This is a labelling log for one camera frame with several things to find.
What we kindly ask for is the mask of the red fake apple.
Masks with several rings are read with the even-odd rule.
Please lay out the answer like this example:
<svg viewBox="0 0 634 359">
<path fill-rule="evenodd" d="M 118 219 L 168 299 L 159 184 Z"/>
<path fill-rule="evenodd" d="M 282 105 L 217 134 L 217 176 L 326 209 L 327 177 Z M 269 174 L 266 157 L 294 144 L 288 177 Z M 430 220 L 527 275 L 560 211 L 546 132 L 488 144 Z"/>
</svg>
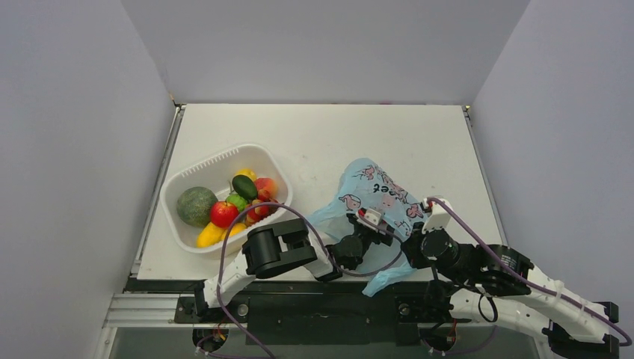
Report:
<svg viewBox="0 0 634 359">
<path fill-rule="evenodd" d="M 210 209 L 210 221 L 220 228 L 228 228 L 238 217 L 240 211 L 236 205 L 226 201 L 214 203 Z"/>
</svg>

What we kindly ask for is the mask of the light blue printed plastic bag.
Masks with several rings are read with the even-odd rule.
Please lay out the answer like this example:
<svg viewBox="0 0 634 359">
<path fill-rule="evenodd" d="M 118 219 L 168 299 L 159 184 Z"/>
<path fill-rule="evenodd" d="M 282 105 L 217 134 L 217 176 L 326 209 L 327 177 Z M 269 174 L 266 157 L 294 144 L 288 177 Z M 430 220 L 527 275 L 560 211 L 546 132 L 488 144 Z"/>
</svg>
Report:
<svg viewBox="0 0 634 359">
<path fill-rule="evenodd" d="M 373 209 L 383 214 L 387 222 L 401 240 L 406 240 L 413 232 L 414 224 L 425 222 L 425 214 L 417 200 L 371 159 L 361 158 L 351 162 L 339 179 L 339 189 L 332 201 L 307 216 L 308 221 L 335 242 L 353 233 L 353 224 L 347 214 L 360 209 Z M 369 281 L 362 293 L 372 297 L 389 285 L 411 277 L 416 269 L 407 263 L 401 253 L 400 244 L 373 244 L 364 256 L 357 271 L 367 274 Z"/>
</svg>

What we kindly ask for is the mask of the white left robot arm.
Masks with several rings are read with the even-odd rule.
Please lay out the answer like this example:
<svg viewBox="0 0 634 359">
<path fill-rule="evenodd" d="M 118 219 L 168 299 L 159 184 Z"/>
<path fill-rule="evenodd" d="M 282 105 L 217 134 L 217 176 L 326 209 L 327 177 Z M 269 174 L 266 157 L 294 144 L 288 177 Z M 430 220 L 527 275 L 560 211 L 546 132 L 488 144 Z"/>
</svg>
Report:
<svg viewBox="0 0 634 359">
<path fill-rule="evenodd" d="M 213 322 L 223 304 L 256 279 L 270 279 L 303 267 L 319 282 L 341 278 L 355 270 L 371 244 L 391 246 L 398 237 L 380 215 L 362 210 L 347 214 L 353 233 L 333 245 L 323 246 L 321 232 L 314 233 L 307 221 L 296 218 L 249 231 L 247 241 L 234 260 L 194 291 L 194 312 Z"/>
</svg>

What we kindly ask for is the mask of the dark green fake avocado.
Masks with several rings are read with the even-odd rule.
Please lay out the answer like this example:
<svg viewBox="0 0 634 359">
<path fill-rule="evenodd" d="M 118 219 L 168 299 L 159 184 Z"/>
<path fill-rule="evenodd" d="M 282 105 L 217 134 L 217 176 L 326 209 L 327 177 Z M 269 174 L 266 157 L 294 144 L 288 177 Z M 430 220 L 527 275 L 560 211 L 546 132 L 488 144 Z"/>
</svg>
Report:
<svg viewBox="0 0 634 359">
<path fill-rule="evenodd" d="M 258 189 L 250 177 L 243 174 L 235 175 L 231 180 L 233 190 L 247 201 L 258 197 Z"/>
</svg>

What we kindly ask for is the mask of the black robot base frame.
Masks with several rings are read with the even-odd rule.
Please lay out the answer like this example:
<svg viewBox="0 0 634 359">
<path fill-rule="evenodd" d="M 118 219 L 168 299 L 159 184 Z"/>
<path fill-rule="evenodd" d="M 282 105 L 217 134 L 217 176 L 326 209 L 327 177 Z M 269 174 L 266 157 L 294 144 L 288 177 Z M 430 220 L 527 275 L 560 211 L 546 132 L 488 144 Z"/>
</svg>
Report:
<svg viewBox="0 0 634 359">
<path fill-rule="evenodd" d="M 219 331 L 234 316 L 258 340 L 273 345 L 426 343 L 449 349 L 458 341 L 459 319 L 449 313 L 449 288 L 426 282 L 389 286 L 367 297 L 363 282 L 255 281 L 227 309 L 209 309 L 198 280 L 130 278 L 125 291 L 176 294 L 171 313 L 178 324 L 213 325 Z"/>
</svg>

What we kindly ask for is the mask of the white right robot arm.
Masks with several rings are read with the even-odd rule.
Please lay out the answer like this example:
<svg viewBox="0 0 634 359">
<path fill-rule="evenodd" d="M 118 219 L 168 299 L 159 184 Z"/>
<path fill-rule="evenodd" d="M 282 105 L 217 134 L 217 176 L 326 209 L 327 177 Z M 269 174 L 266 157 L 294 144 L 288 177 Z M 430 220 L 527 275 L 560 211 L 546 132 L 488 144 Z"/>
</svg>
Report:
<svg viewBox="0 0 634 359">
<path fill-rule="evenodd" d="M 417 223 L 401 249 L 413 268 L 442 275 L 430 281 L 421 300 L 430 321 L 498 325 L 563 358 L 620 356 L 610 333 L 618 322 L 616 304 L 582 299 L 510 247 L 461 244 L 442 227 L 426 230 Z"/>
</svg>

